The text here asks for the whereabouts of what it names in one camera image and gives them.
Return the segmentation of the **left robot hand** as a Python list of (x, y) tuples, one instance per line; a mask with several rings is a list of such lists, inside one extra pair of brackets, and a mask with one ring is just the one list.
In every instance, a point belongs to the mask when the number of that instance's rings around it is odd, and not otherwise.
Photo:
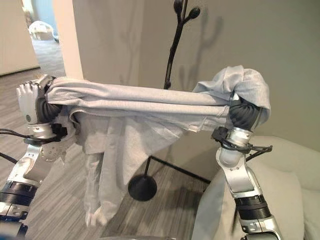
[(50, 104), (46, 99), (46, 93), (55, 79), (54, 76), (43, 74), (16, 88), (20, 111), (29, 125), (50, 123), (61, 112), (61, 105)]

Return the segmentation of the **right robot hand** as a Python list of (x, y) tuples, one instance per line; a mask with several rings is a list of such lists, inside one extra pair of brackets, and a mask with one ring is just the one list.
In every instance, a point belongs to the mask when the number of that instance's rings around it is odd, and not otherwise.
[(252, 132), (258, 125), (262, 108), (234, 95), (229, 104), (229, 118), (234, 127)]

